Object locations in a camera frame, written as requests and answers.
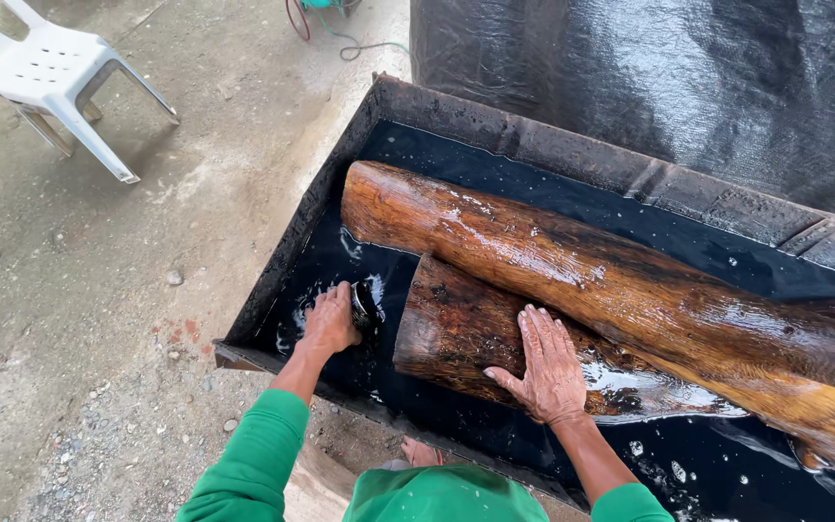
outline chair leg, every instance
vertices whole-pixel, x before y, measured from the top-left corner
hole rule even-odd
[[[86,101],[86,105],[83,107],[83,113],[89,117],[89,120],[93,123],[102,119],[102,112],[99,111],[99,107],[96,107],[96,104],[92,101]]]
[[[50,126],[50,124],[38,113],[28,113],[25,111],[18,110],[22,116],[24,116],[25,120],[28,120],[28,123],[34,127],[34,129],[43,136],[43,139],[46,139],[50,145],[54,146],[55,148],[59,148],[63,151],[64,154],[67,156],[72,156],[72,148],[70,145],[57,134],[57,131],[54,130],[54,127]]]
[[[157,106],[166,114],[166,117],[169,118],[173,125],[179,125],[179,116],[176,114],[176,109],[170,107],[170,104],[166,102],[163,95],[157,92],[157,89],[153,88],[151,84],[148,84],[121,56],[117,56],[115,59],[122,64],[122,72],[128,77],[128,80],[131,80],[134,85],[143,89],[148,96],[157,102]]]
[[[66,125],[70,132],[72,132],[86,148],[92,151],[105,166],[109,167],[112,174],[120,181],[126,183],[136,183],[140,178],[131,172],[131,169],[124,164],[121,158],[115,154],[102,136],[92,128],[92,125],[86,121],[86,117],[76,109],[76,106],[71,101],[58,101],[53,105],[47,107],[55,116],[57,116],[63,125]]]

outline cable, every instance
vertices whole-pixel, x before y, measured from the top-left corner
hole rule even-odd
[[[359,4],[362,1],[363,0],[354,0],[354,2],[352,2],[350,4],[346,4],[346,5],[337,4],[337,6],[341,6],[341,7],[355,6],[356,4]],[[370,45],[360,45],[359,41],[356,40],[353,36],[351,36],[349,34],[344,34],[342,32],[334,32],[330,27],[328,27],[328,23],[324,20],[324,17],[321,15],[321,10],[320,9],[315,9],[315,12],[317,13],[317,17],[321,18],[321,24],[324,25],[324,29],[326,29],[329,33],[331,33],[334,36],[337,36],[339,38],[347,38],[348,40],[353,40],[353,43],[354,43],[353,45],[349,45],[349,46],[343,47],[341,49],[341,59],[343,61],[353,61],[353,60],[359,58],[360,54],[363,52],[363,49],[371,49],[373,47],[381,47],[383,45],[395,45],[397,47],[400,47],[400,49],[402,51],[404,51],[405,53],[408,53],[408,48],[405,47],[404,45],[400,44],[399,42],[380,42],[380,43],[375,43],[375,44],[372,43]],[[349,50],[356,51],[356,54],[352,55],[349,58],[346,58],[345,56],[343,56],[343,53],[346,52],[346,51],[349,51]]]

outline bark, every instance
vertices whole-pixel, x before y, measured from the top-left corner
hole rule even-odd
[[[342,219],[357,241],[431,253],[547,303],[835,465],[835,319],[572,219],[381,163],[351,166]]]
[[[523,378],[517,314],[529,301],[423,255],[398,327],[395,371],[526,411],[482,370],[498,366]],[[550,313],[562,320],[575,343],[588,386],[586,411],[596,421],[746,414],[701,386],[659,372],[555,310]]]

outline person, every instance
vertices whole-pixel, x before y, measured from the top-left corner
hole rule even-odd
[[[302,448],[318,375],[331,355],[361,340],[351,321],[350,284],[345,281],[320,294],[304,315],[304,336],[286,366],[244,414],[221,460],[196,483],[178,522],[282,520],[283,490]],[[672,522],[585,412],[582,368],[560,321],[528,304],[518,314],[518,325],[527,358],[524,378],[501,368],[484,374],[556,434],[582,481],[592,520]],[[547,520],[536,499],[513,480],[479,466],[439,465],[434,449],[412,439],[403,450],[415,467],[365,471],[344,521]]]

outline black liquid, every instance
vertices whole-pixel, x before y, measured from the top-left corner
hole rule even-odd
[[[835,297],[833,270],[410,127],[379,122],[359,159],[382,161],[578,219],[773,299]],[[419,258],[356,243],[342,228],[341,195],[338,184],[261,326],[256,347],[288,356],[302,334],[302,310],[320,291],[343,279],[377,276],[383,290],[378,300],[383,323],[364,346],[331,358],[322,379],[351,395],[380,400],[419,427],[553,477],[571,493],[581,490],[547,427],[516,409],[393,370],[395,335]],[[814,476],[800,469],[785,434],[755,418],[674,417],[602,426],[601,432],[662,505],[684,519],[835,521],[835,493],[830,493],[835,492],[835,472]],[[635,455],[633,442],[642,445],[642,454]]]

